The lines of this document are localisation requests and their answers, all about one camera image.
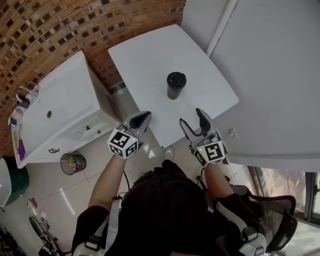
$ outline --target black travel mug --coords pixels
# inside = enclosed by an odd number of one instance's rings
[[[168,98],[171,100],[175,100],[176,98],[178,98],[183,87],[185,87],[187,79],[185,74],[182,74],[180,72],[173,72],[168,75],[168,77],[166,78],[166,82],[168,84]]]

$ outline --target shoulder strap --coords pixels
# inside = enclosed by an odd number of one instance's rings
[[[119,228],[119,214],[120,214],[121,202],[122,202],[122,199],[114,200],[111,205],[111,211],[109,215],[110,216],[109,226],[108,226],[108,232],[106,235],[104,253],[106,253],[110,249],[110,247],[113,245],[113,243],[116,240],[116,237],[118,234],[118,228]]]
[[[98,251],[100,248],[100,242],[101,237],[104,232],[104,229],[106,225],[109,223],[110,214],[105,218],[103,223],[100,225],[100,227],[97,229],[97,231],[94,233],[94,235],[91,235],[87,238],[87,240],[84,243],[84,246],[90,250]]]
[[[239,228],[243,240],[246,241],[246,243],[239,249],[240,253],[245,256],[264,255],[267,247],[267,241],[263,234],[258,233],[253,227],[247,226],[240,217],[224,207],[220,202],[216,204],[216,210],[228,221],[235,223]]]

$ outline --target person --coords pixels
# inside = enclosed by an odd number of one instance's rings
[[[145,173],[125,194],[118,233],[105,255],[242,255],[239,248],[244,241],[239,228],[218,212],[208,211],[204,191],[172,162],[172,148],[165,155],[162,167]],[[110,213],[125,164],[125,159],[114,155],[100,175],[88,208],[77,219],[72,253],[95,234]],[[204,175],[213,205],[220,202],[248,226],[264,232],[251,209],[233,193],[217,164],[204,168]],[[107,229],[101,237],[104,243]]]

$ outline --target drawer handle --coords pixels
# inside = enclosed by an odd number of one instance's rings
[[[54,149],[54,148],[51,148],[51,149],[49,149],[48,150],[50,153],[52,153],[52,154],[55,154],[55,153],[58,153],[59,151],[60,151],[60,149],[58,148],[58,149]]]

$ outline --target strap buckle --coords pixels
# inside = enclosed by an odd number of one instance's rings
[[[265,254],[265,249],[261,246],[255,249],[254,256],[260,256]]]
[[[258,232],[253,227],[247,226],[242,230],[242,236],[248,243],[251,243],[258,238]]]
[[[90,250],[98,251],[100,247],[100,240],[101,237],[94,234],[86,240],[84,246]]]

